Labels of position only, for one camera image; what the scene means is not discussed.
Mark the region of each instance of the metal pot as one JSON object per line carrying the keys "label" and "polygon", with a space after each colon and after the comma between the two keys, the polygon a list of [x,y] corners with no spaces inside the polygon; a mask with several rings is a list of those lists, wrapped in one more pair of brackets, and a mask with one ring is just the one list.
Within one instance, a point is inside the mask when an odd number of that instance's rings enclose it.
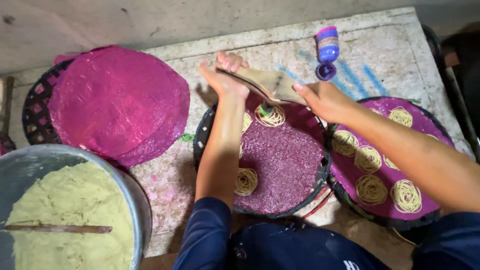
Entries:
{"label": "metal pot", "polygon": [[[90,152],[65,145],[44,144],[25,147],[1,156],[0,221],[8,219],[13,204],[23,196],[37,178],[42,179],[49,172],[87,161],[103,168],[117,183],[127,201],[132,216],[134,234],[130,269],[137,270],[140,267],[142,252],[148,247],[152,232],[152,214],[147,197],[135,180]],[[13,238],[9,233],[0,232],[0,243],[2,269],[14,270]]]}

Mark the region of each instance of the noodle dough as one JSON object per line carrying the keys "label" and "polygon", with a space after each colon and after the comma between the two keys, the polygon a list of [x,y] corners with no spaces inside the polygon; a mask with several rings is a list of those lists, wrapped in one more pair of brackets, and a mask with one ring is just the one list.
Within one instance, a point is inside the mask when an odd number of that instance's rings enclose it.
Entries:
{"label": "noodle dough", "polygon": [[16,225],[112,226],[108,234],[10,232],[16,270],[128,270],[130,211],[115,182],[97,165],[66,166],[37,180],[13,205]]}

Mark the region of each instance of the purple plastic sheet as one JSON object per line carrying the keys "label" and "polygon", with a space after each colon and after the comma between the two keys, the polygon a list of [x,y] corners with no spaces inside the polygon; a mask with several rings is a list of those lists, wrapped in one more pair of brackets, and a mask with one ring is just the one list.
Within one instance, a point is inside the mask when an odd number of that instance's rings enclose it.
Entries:
{"label": "purple plastic sheet", "polygon": [[252,123],[242,136],[240,168],[254,169],[258,185],[248,196],[235,195],[234,204],[264,214],[281,213],[297,206],[311,192],[323,157],[323,127],[315,115],[298,104],[283,105],[286,120],[267,127],[255,119],[262,103],[250,94],[246,112]]}
{"label": "purple plastic sheet", "polygon": [[[402,106],[407,110],[413,117],[412,129],[424,134],[431,134],[438,138],[442,143],[454,147],[453,142],[445,137],[440,129],[438,129],[432,120],[425,116],[422,111],[417,107],[410,104],[408,101],[400,98],[381,98],[378,100],[370,100],[362,103],[363,106],[369,109],[376,109],[383,116],[388,117],[390,111],[395,109],[398,106]],[[337,130],[348,130],[352,132],[359,141],[359,146],[365,146],[369,144],[364,138],[362,138],[358,133],[347,128],[345,125],[339,125]],[[385,165],[383,159],[383,153],[379,151],[380,156],[382,157],[382,166],[381,168],[374,172],[373,175],[379,177],[382,182],[385,184],[386,189],[390,192],[390,189],[393,185],[400,180],[408,179],[402,172],[395,169],[389,168]],[[366,206],[359,202],[357,197],[357,192],[355,184],[357,180],[365,175],[364,172],[360,171],[354,165],[354,157],[345,157],[335,151],[332,151],[332,166],[330,167],[331,174],[335,177],[339,184],[345,189],[345,191],[350,195],[352,200],[357,203],[363,209],[369,211],[370,213],[376,214],[382,217],[396,218],[402,220],[415,220],[421,218],[427,213],[433,212],[439,208],[438,204],[435,203],[431,198],[429,198],[425,193],[422,192],[422,209],[418,213],[401,213],[395,206],[390,194],[387,196],[387,199],[384,203],[374,206]]]}
{"label": "purple plastic sheet", "polygon": [[187,82],[158,58],[117,46],[76,57],[48,104],[62,143],[130,167],[160,156],[183,133]]}

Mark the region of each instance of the sleeve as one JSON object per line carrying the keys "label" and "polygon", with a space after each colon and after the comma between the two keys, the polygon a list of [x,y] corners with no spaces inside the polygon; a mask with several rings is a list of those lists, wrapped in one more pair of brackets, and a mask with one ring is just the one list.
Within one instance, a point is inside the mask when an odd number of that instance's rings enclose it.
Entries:
{"label": "sleeve", "polygon": [[230,238],[230,208],[220,199],[195,202],[172,270],[223,269]]}
{"label": "sleeve", "polygon": [[412,253],[412,269],[478,269],[479,250],[480,213],[453,213],[432,225]]}

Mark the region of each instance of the purple bottle cap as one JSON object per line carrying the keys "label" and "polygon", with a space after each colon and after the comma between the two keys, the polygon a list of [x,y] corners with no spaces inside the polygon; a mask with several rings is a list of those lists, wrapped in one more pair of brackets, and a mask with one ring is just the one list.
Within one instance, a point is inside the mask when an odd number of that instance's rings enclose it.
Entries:
{"label": "purple bottle cap", "polygon": [[323,62],[318,65],[315,74],[322,81],[331,80],[336,75],[335,65],[331,62]]}

